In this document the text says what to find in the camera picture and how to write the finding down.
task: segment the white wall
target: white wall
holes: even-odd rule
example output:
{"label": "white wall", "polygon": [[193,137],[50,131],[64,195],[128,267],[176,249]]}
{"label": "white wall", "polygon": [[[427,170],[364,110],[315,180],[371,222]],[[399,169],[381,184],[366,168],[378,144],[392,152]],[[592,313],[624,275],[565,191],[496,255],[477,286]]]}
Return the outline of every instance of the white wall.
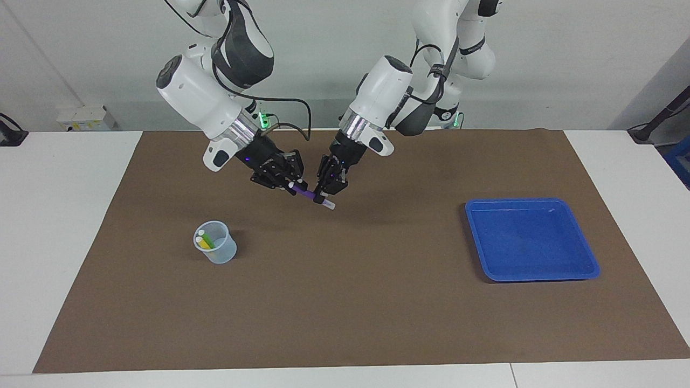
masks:
{"label": "white wall", "polygon": [[[8,27],[2,3],[30,39]],[[305,98],[316,126],[335,126],[381,55],[410,57],[414,3],[250,0],[276,52],[273,76],[251,92]],[[495,72],[466,84],[466,127],[609,127],[690,35],[688,15],[687,0],[506,1],[487,32]],[[107,105],[123,129],[190,128],[155,90],[159,69],[196,40],[162,0],[0,0],[0,17],[0,108],[31,129],[56,128],[46,107],[75,98]],[[36,62],[26,60],[32,55]],[[422,62],[415,69],[425,74]],[[26,106],[43,111],[31,119]],[[300,106],[266,107],[304,124]]]}
{"label": "white wall", "polygon": [[[666,62],[609,129],[626,129],[647,123],[690,85],[690,38]],[[656,144],[679,142],[690,135],[690,108],[669,118],[652,132]]]}

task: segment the black pole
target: black pole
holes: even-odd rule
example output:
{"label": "black pole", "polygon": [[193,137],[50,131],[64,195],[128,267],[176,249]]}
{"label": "black pole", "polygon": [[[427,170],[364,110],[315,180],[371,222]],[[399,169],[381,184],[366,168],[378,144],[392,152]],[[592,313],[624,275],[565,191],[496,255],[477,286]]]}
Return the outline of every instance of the black pole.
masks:
{"label": "black pole", "polygon": [[24,141],[26,135],[28,135],[29,132],[22,130],[21,127],[19,127],[17,123],[15,123],[14,120],[10,119],[9,117],[5,115],[2,115],[2,117],[4,117],[9,122],[17,126],[19,130],[12,130],[9,126],[7,126],[7,124],[0,120],[0,133],[2,133],[3,137],[5,137],[5,140],[0,142],[0,147],[19,146]]}
{"label": "black pole", "polygon": [[654,117],[649,124],[640,130],[628,130],[630,136],[632,136],[635,143],[645,143],[649,140],[649,136],[652,131],[654,131],[664,120],[668,119],[673,112],[676,112],[684,102],[690,99],[690,86],[685,88],[678,97],[676,97],[671,103],[664,108],[656,117]]}

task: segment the purple marker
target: purple marker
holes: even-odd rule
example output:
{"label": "purple marker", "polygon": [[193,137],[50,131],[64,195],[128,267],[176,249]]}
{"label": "purple marker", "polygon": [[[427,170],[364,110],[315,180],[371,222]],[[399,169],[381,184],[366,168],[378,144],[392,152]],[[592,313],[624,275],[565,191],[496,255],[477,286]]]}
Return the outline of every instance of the purple marker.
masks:
{"label": "purple marker", "polygon": [[[302,194],[303,196],[309,198],[309,199],[312,200],[312,201],[313,201],[314,198],[316,197],[316,194],[315,194],[313,191],[302,190],[301,188],[299,188],[298,186],[296,186],[294,182],[290,182],[290,183],[288,184],[288,187],[291,188],[291,189],[293,189],[294,191],[297,191],[299,194]],[[332,202],[329,201],[329,200],[324,199],[324,203],[322,203],[321,205],[323,205],[323,206],[329,208],[330,210],[335,210],[335,204],[332,203]]]}

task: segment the plastic cup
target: plastic cup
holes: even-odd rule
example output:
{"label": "plastic cup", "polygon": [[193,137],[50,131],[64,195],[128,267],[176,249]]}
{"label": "plastic cup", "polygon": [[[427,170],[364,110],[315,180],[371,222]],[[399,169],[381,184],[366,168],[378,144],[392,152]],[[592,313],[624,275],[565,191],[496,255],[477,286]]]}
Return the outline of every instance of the plastic cup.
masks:
{"label": "plastic cup", "polygon": [[[197,244],[199,231],[204,231],[213,242],[215,248],[204,249]],[[194,232],[192,243],[214,264],[225,264],[237,253],[237,243],[230,236],[228,227],[220,221],[209,221]]]}

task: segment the blue tray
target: blue tray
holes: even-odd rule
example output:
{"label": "blue tray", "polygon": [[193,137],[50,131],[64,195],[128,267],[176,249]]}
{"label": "blue tray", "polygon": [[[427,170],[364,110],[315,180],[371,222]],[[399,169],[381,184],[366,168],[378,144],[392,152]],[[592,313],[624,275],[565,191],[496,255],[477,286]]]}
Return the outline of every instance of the blue tray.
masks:
{"label": "blue tray", "polygon": [[599,276],[599,264],[562,200],[471,200],[465,211],[482,268],[496,282]]}

